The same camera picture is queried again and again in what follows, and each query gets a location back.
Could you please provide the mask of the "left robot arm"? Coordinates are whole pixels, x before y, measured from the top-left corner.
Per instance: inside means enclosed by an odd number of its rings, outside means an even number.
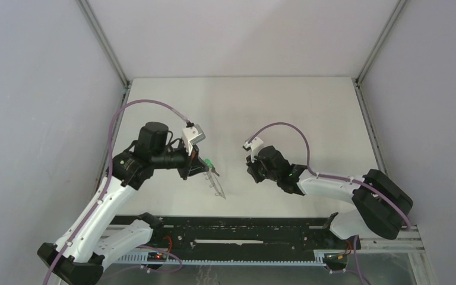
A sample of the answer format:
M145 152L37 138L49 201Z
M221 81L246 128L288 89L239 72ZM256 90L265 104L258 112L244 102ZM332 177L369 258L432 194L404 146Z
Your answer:
M186 124L177 147L168 141L169 133L167 125L148 122L138 138L112 159L95 196L74 224L56 242L43 243L38 249L48 267L44 284L52 274L67 284L96 284L122 255L141 245L162 244L163 223L150 213L139 215L106 239L102 234L155 170L176 169L183 180L209 170L199 155L197 144L205 134L198 124Z

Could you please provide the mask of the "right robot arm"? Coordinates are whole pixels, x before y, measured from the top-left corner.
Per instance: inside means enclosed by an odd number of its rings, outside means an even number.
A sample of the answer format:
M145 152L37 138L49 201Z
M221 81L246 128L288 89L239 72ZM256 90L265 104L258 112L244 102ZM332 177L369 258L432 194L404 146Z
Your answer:
M345 239L373 233L394 240L405 225L403 216L413 208L413 200L386 174L371 169L363 176L334 179L332 175L314 176L303 164L291 164L273 146L251 150L246 157L247 172L256 183L270 180L285 193L323 196L354 205L354 210L334 212L321 239L329 248L339 247Z

